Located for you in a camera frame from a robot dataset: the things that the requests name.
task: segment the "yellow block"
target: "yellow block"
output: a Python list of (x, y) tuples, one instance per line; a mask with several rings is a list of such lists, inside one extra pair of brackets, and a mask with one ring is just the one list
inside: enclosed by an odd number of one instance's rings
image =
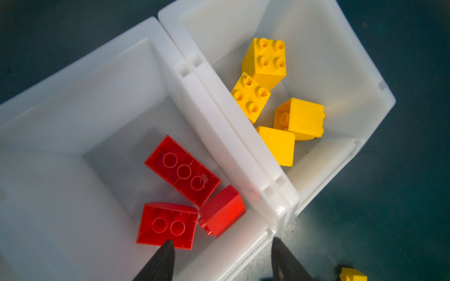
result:
[(231, 94), (252, 124), (258, 119), (271, 95), (266, 88), (261, 87), (245, 72), (239, 78)]
[(256, 131), (281, 166), (292, 167), (294, 163), (295, 134), (259, 126)]
[(295, 133), (295, 140), (320, 138), (324, 133), (325, 108), (291, 98), (275, 110), (274, 129)]
[(286, 76), (286, 51), (283, 41), (254, 38), (242, 61), (248, 73), (268, 91)]
[(367, 281), (367, 276), (354, 268), (342, 268), (341, 281)]

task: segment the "white plastic container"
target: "white plastic container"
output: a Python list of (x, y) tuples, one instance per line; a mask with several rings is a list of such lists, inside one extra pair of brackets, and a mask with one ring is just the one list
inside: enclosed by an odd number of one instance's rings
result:
[[(358, 153), (395, 104), (335, 0), (177, 0), (159, 11), (158, 18), (236, 134), (278, 185), (274, 190), (290, 214), (284, 224)], [(325, 106), (323, 137), (296, 142), (292, 168), (280, 168), (230, 95), (255, 37), (285, 41), (287, 67), (255, 127), (272, 127), (275, 109), (291, 97)]]
[(284, 202), (193, 68), (150, 18), (0, 106), (2, 271), (132, 280), (157, 249), (135, 243), (144, 203), (190, 205), (144, 165), (166, 134), (247, 208), (218, 239), (197, 227), (175, 280), (226, 279), (271, 241)]

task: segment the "upside-down red block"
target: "upside-down red block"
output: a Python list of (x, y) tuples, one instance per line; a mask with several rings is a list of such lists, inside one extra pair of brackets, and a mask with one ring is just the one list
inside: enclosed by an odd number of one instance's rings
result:
[(190, 250), (198, 211), (194, 207), (152, 202), (144, 205), (137, 244), (162, 246), (172, 239), (177, 249)]
[(219, 237), (245, 214), (239, 192), (231, 185), (200, 208), (198, 223), (208, 233)]
[(166, 136), (145, 164), (201, 207), (221, 180), (171, 137)]

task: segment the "dark green surface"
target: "dark green surface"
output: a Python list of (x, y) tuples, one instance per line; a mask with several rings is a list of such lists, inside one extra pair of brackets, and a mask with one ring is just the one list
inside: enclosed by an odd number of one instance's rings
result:
[[(2, 1), (0, 102), (156, 16), (168, 2)], [(450, 280), (447, 3), (339, 1), (397, 104), (293, 224), (302, 232), (286, 244), (320, 280), (332, 280), (330, 268), (339, 264), (371, 281)]]

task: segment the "red block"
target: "red block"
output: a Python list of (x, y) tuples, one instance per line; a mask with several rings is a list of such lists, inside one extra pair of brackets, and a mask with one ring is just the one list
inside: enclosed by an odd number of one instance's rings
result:
[(137, 244), (162, 246), (172, 239), (177, 249), (190, 250), (198, 211), (194, 207), (152, 202), (144, 205)]
[(231, 185), (222, 190), (216, 197), (200, 208), (200, 226), (209, 236), (219, 237), (245, 214), (241, 195)]
[(169, 136), (162, 140), (145, 164), (197, 207), (205, 204), (221, 182)]

